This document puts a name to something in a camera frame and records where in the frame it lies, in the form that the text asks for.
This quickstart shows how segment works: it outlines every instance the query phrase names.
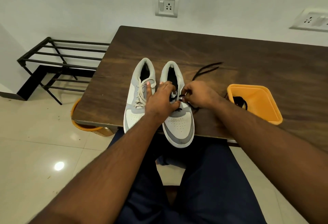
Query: shoe with white laces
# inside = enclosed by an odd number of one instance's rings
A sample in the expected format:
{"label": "shoe with white laces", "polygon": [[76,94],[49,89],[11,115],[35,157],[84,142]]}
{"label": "shoe with white laces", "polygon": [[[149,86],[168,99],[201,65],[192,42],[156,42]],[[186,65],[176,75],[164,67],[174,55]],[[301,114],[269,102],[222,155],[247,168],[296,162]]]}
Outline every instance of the shoe with white laces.
{"label": "shoe with white laces", "polygon": [[142,59],[134,69],[128,99],[124,112],[124,132],[126,133],[145,114],[146,84],[150,82],[152,93],[155,93],[155,69],[148,58]]}
{"label": "shoe with white laces", "polygon": [[[182,73],[174,61],[169,61],[162,70],[161,82],[171,81],[176,88],[175,94],[170,96],[170,102],[178,100],[184,86]],[[184,148],[191,144],[195,134],[195,124],[191,108],[184,102],[162,124],[168,141],[177,148]]]}

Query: electrical outlet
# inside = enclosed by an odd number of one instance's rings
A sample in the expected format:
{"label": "electrical outlet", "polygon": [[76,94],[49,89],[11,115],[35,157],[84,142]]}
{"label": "electrical outlet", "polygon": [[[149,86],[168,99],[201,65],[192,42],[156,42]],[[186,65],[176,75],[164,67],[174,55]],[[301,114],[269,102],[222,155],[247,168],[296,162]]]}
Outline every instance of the electrical outlet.
{"label": "electrical outlet", "polygon": [[155,0],[155,15],[178,17],[179,0]]}
{"label": "electrical outlet", "polygon": [[295,19],[291,29],[328,32],[328,10],[305,9]]}

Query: shoe insole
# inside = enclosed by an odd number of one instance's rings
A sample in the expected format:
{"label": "shoe insole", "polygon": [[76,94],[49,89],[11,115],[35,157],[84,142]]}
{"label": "shoe insole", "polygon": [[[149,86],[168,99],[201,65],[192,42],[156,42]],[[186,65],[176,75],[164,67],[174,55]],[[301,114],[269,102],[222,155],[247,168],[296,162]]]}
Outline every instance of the shoe insole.
{"label": "shoe insole", "polygon": [[178,80],[175,75],[175,71],[173,67],[169,68],[169,72],[167,74],[167,81],[171,81],[172,84],[175,86],[175,89],[178,90]]}
{"label": "shoe insole", "polygon": [[145,63],[140,73],[140,80],[144,81],[150,76],[148,65]]}

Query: leg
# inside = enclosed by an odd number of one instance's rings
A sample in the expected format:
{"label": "leg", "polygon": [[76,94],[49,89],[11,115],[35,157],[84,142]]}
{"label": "leg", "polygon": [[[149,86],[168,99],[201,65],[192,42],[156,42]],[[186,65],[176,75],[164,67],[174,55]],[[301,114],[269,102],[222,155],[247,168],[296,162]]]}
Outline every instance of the leg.
{"label": "leg", "polygon": [[199,149],[187,162],[175,209],[198,223],[266,223],[226,142],[202,137],[194,142]]}
{"label": "leg", "polygon": [[[109,147],[123,135],[123,129],[119,129]],[[152,153],[156,138],[153,140],[115,223],[158,223],[166,215],[164,209],[169,208],[169,202]]]}

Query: table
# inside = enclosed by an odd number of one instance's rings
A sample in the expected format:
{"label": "table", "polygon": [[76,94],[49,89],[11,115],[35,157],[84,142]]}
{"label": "table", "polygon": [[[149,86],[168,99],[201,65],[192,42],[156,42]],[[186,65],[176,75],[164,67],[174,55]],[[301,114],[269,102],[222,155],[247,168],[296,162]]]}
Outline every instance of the table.
{"label": "table", "polygon": [[[149,58],[157,84],[163,66],[175,61],[185,83],[203,66],[220,69],[197,80],[221,96],[232,83],[263,85],[283,117],[282,129],[328,151],[328,47],[121,26],[72,119],[80,124],[122,127],[132,73]],[[206,109],[194,115],[195,135],[232,139]]]}

